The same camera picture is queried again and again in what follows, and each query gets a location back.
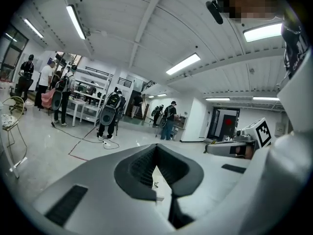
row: black slot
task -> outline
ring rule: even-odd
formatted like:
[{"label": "black slot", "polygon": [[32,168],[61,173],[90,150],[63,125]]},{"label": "black slot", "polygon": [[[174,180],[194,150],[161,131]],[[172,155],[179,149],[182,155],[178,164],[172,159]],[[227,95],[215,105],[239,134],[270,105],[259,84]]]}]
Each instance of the black slot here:
[{"label": "black slot", "polygon": [[234,171],[234,172],[238,172],[238,173],[241,173],[241,174],[244,174],[244,172],[246,171],[246,168],[239,167],[239,166],[234,166],[234,165],[230,165],[230,164],[224,164],[222,166],[222,168],[226,169],[226,170],[231,170],[231,171]]},{"label": "black slot", "polygon": [[87,191],[85,187],[73,186],[45,215],[46,218],[59,226],[64,226]]}]

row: gold wire chair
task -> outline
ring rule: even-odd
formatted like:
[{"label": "gold wire chair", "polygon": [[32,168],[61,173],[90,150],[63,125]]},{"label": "gold wire chair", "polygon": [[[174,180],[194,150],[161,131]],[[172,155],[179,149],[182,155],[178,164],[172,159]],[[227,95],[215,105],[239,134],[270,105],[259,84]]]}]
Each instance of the gold wire chair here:
[{"label": "gold wire chair", "polygon": [[[2,115],[1,115],[2,129],[8,133],[9,145],[7,147],[10,148],[11,159],[13,162],[14,162],[14,159],[13,159],[13,155],[12,155],[11,146],[15,144],[15,140],[14,140],[14,137],[13,137],[11,130],[15,126],[17,126],[19,133],[20,133],[20,136],[21,136],[21,138],[24,142],[24,145],[26,147],[26,151],[25,151],[23,158],[15,166],[18,166],[23,161],[23,159],[25,158],[25,156],[27,154],[27,145],[24,141],[24,138],[21,134],[21,131],[20,131],[19,125],[18,125],[19,120],[21,119],[22,115],[24,115],[24,101],[22,98],[20,98],[19,96],[13,96],[13,97],[6,99],[3,102],[3,110],[2,110]],[[13,143],[10,142],[10,134],[12,136]]]}]

